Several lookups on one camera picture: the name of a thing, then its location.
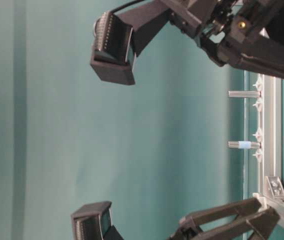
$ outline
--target metal standoff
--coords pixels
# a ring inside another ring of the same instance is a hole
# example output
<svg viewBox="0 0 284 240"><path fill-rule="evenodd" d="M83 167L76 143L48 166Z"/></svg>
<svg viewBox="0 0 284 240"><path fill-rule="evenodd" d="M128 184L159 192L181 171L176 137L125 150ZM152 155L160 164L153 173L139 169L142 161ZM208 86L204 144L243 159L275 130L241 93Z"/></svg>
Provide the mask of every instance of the metal standoff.
<svg viewBox="0 0 284 240"><path fill-rule="evenodd" d="M229 91L230 98L259 98L261 93L259 91Z"/></svg>
<svg viewBox="0 0 284 240"><path fill-rule="evenodd" d="M228 147L230 149L260 149L261 144L253 141L229 141Z"/></svg>

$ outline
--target teal backdrop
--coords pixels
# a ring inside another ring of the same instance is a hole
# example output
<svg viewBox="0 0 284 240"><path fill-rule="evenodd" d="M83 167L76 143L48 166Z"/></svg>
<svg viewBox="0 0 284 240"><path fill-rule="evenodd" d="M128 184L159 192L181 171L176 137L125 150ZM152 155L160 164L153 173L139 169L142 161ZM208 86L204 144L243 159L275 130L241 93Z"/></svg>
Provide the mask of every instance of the teal backdrop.
<svg viewBox="0 0 284 240"><path fill-rule="evenodd" d="M191 211L242 199L243 72L169 24L135 86L89 66L92 26L125 0L0 0L0 239L70 240L111 200L125 239L165 239Z"/></svg>

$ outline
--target black robotic arm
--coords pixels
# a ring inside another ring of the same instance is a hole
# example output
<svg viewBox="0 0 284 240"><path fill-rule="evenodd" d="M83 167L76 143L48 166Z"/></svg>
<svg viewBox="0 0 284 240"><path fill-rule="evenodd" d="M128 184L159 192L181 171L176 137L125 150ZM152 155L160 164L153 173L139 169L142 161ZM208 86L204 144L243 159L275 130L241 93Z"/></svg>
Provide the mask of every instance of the black robotic arm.
<svg viewBox="0 0 284 240"><path fill-rule="evenodd" d="M91 66L103 81L133 85L136 57L170 21L218 66L284 79L284 0L245 0L234 13L237 2L153 0L118 15L106 12L94 26ZM222 32L220 42L210 39Z"/></svg>
<svg viewBox="0 0 284 240"><path fill-rule="evenodd" d="M123 240L113 225L111 202L87 204L72 214L74 240ZM203 231L201 225L236 216L228 224ZM266 240L279 221L271 208L262 208L256 198L193 212L180 220L179 228L167 240L230 240L252 231L250 240Z"/></svg>

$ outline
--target aluminum frame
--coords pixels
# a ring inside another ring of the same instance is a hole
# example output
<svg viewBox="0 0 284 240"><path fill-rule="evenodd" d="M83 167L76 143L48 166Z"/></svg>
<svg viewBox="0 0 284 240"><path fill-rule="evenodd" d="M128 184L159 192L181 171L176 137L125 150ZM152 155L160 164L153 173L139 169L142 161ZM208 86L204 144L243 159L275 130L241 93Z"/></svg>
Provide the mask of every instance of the aluminum frame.
<svg viewBox="0 0 284 240"><path fill-rule="evenodd" d="M259 113L259 127L262 129L262 157L258 162L258 191L254 194L262 204L274 208L281 219L279 225L284 228L284 199L270 196L266 177L282 175L282 87L281 79L261 75L262 111Z"/></svg>

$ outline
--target metal screw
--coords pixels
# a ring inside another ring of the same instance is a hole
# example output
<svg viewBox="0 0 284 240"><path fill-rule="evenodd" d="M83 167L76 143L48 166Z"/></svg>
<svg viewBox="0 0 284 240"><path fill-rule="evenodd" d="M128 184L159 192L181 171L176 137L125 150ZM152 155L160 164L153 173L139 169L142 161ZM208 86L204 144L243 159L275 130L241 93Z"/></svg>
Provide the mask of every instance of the metal screw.
<svg viewBox="0 0 284 240"><path fill-rule="evenodd" d="M274 194L275 194L275 196L279 196L280 195L280 191L279 190L274 190Z"/></svg>
<svg viewBox="0 0 284 240"><path fill-rule="evenodd" d="M274 188L277 188L277 187L278 187L278 184L277 184L277 182L275 182L275 181L272 181L272 182L271 182L271 185L272 185L272 187L274 187Z"/></svg>
<svg viewBox="0 0 284 240"><path fill-rule="evenodd" d="M239 27L240 29L244 29L244 28L246 28L246 23L245 23L244 21L240 21L240 22L238 23L238 27Z"/></svg>

